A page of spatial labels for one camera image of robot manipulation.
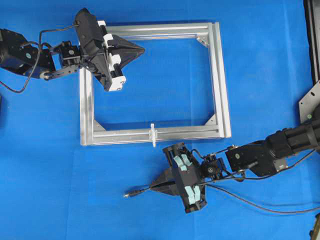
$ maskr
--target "aluminum frame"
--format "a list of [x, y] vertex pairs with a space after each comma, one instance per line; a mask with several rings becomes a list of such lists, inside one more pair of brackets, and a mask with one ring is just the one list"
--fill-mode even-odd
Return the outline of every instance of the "aluminum frame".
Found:
[[95, 120], [93, 76], [79, 71], [81, 145], [147, 143], [170, 140], [230, 138], [231, 125], [220, 26], [218, 22], [108, 26], [108, 33], [127, 40], [196, 39], [209, 50], [214, 115], [202, 126], [105, 130]]

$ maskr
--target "wire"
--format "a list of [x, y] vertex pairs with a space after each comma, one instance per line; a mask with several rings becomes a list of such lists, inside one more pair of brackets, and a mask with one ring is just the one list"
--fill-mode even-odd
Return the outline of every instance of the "wire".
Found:
[[229, 194], [230, 196], [232, 197], [235, 197], [236, 199], [246, 203], [246, 204], [249, 204], [255, 208], [258, 208], [258, 209], [261, 209], [263, 211], [267, 211], [269, 213], [274, 213], [274, 214], [305, 214], [305, 213], [309, 213], [309, 212], [313, 212], [313, 211], [316, 211], [316, 210], [320, 210], [320, 206], [317, 206], [317, 207], [314, 207], [314, 208], [310, 208], [310, 209], [306, 209], [306, 210], [300, 210], [300, 211], [277, 211], [277, 210], [272, 210], [272, 209], [269, 209], [269, 208], [265, 208], [263, 206], [260, 206], [260, 205], [257, 205], [251, 201], [248, 201], [246, 199], [243, 199], [242, 197], [234, 194], [234, 193], [231, 193], [221, 187], [218, 187], [218, 186], [214, 186], [214, 185], [211, 185], [211, 184], [207, 184], [207, 186], [209, 187], [212, 187], [214, 189], [218, 189], [222, 192], [225, 192], [226, 194]]
[[[32, 45], [32, 44], [39, 46], [39, 44], [38, 44], [37, 42], [35, 42], [35, 41], [27, 41], [27, 42], [21, 44], [20, 47], [21, 47], [21, 48], [24, 48], [25, 46]], [[42, 45], [42, 47], [45, 46], [45, 47], [47, 47], [48, 49], [52, 48], [52, 46], [51, 46], [49, 43], [47, 43], [47, 42], [44, 42], [44, 43], [42, 43], [41, 45]]]
[[196, 154], [198, 154], [198, 156], [199, 156], [200, 158], [205, 159], [205, 158], [200, 154], [200, 152], [199, 152], [197, 149], [195, 149], [195, 148], [192, 149], [192, 150], [191, 150], [191, 153], [192, 153], [193, 151], [196, 152]]
[[163, 183], [160, 183], [160, 184], [156, 184], [156, 185], [153, 185], [153, 186], [149, 186], [147, 188], [143, 188], [143, 189], [140, 189], [140, 190], [134, 190], [134, 191], [130, 191], [130, 192], [127, 192], [123, 195], [124, 198], [131, 198], [131, 197], [135, 197], [139, 194], [142, 194], [144, 193], [145, 191], [148, 191], [148, 190], [152, 190], [154, 188], [161, 188], [161, 187], [165, 187], [165, 186], [172, 186], [172, 185], [175, 185], [176, 182], [175, 181], [167, 181], [167, 182], [163, 182]]
[[228, 148], [225, 148], [225, 149], [222, 149], [222, 150], [220, 150], [220, 151], [214, 152], [214, 153], [212, 153], [212, 154], [216, 155], [216, 154], [219, 154], [219, 153], [223, 153], [223, 152], [225, 152], [225, 151], [227, 151], [227, 150], [228, 150]]
[[267, 175], [267, 176], [263, 176], [263, 177], [227, 177], [227, 178], [222, 178], [222, 179], [217, 179], [217, 180], [210, 180], [210, 181], [206, 181], [206, 182], [202, 182], [197, 184], [197, 186], [202, 186], [202, 185], [207, 185], [208, 183], [212, 183], [212, 182], [220, 182], [220, 181], [226, 181], [226, 180], [264, 180], [264, 179], [268, 179], [273, 177], [274, 175], [277, 175], [281, 172], [287, 171], [289, 169], [294, 168], [295, 166], [297, 166], [299, 163], [301, 163], [303, 160], [307, 159], [308, 157], [310, 157], [310, 155], [312, 155], [316, 150], [312, 150], [309, 153], [307, 153], [305, 156], [303, 156], [300, 160], [298, 160], [295, 164], [284, 168], [278, 172], [275, 172], [273, 174]]
[[78, 24], [74, 24], [74, 25], [71, 25], [71, 26], [67, 26], [67, 27], [65, 27], [65, 28], [42, 30], [42, 31], [39, 33], [39, 42], [38, 42], [38, 43], [36, 43], [36, 42], [34, 42], [34, 41], [30, 41], [30, 42], [28, 43], [28, 45], [29, 45], [29, 44], [36, 44], [36, 45], [38, 46], [38, 53], [37, 53], [37, 55], [36, 55], [35, 63], [34, 63], [34, 65], [33, 65], [33, 67], [32, 67], [32, 71], [30, 72], [30, 74], [28, 75], [26, 81], [24, 82], [23, 87], [22, 87], [20, 90], [14, 90], [14, 89], [12, 89], [11, 87], [9, 87], [8, 85], [6, 85], [6, 84], [5, 84], [4, 82], [2, 82], [2, 81], [0, 81], [0, 84], [3, 85], [3, 86], [4, 86], [5, 88], [7, 88], [8, 90], [10, 90], [11, 92], [14, 92], [14, 93], [16, 93], [16, 94], [22, 93], [22, 92], [26, 89], [26, 87], [27, 87], [27, 85], [28, 85], [28, 83], [29, 83], [29, 81], [30, 81], [31, 76], [34, 74], [34, 72], [35, 72], [35, 70], [36, 70], [36, 67], [37, 67], [37, 65], [38, 65], [38, 63], [39, 63], [39, 59], [40, 59], [40, 55], [41, 55], [41, 52], [42, 52], [42, 47], [43, 47], [43, 45], [44, 45], [44, 46], [47, 46], [47, 43], [43, 43], [43, 45], [41, 44], [42, 34], [43, 34], [43, 33], [48, 33], [48, 32], [62, 32], [62, 31], [66, 31], [66, 30], [69, 30], [69, 29], [74, 28], [74, 27], [77, 27], [77, 26], [79, 26], [79, 25], [78, 25]]

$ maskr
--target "cable plug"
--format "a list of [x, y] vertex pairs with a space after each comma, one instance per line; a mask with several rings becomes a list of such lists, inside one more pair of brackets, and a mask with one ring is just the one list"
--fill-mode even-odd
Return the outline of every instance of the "cable plug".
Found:
[[123, 197], [124, 198], [132, 198], [132, 197], [135, 197], [135, 196], [137, 196], [139, 194], [144, 193], [145, 191], [146, 191], [145, 189], [130, 191], [130, 192], [124, 194]]

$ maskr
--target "blue table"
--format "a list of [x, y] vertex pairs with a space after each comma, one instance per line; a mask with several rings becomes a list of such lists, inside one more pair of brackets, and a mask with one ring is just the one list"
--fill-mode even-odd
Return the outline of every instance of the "blue table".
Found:
[[[17, 0], [1, 3], [0, 27], [36, 40], [40, 30], [70, 25], [82, 7], [112, 25], [220, 22], [232, 138], [188, 141], [189, 148], [206, 154], [299, 124], [297, 101], [312, 86], [302, 0]], [[46, 33], [43, 40], [77, 43], [74, 30]], [[146, 53], [124, 68], [123, 91], [103, 92], [95, 81], [97, 120], [114, 129], [205, 122], [213, 113], [206, 49], [192, 40], [138, 44]], [[4, 70], [0, 79], [15, 88], [25, 80]], [[208, 205], [191, 214], [178, 197], [157, 192], [124, 199], [125, 191], [149, 184], [167, 168], [162, 148], [177, 141], [156, 148], [80, 146], [76, 74], [32, 79], [18, 95], [1, 87], [0, 95], [2, 240], [309, 239], [315, 212], [269, 214], [215, 189], [207, 190]], [[275, 210], [315, 207], [318, 159], [315, 154], [264, 181], [219, 185]]]

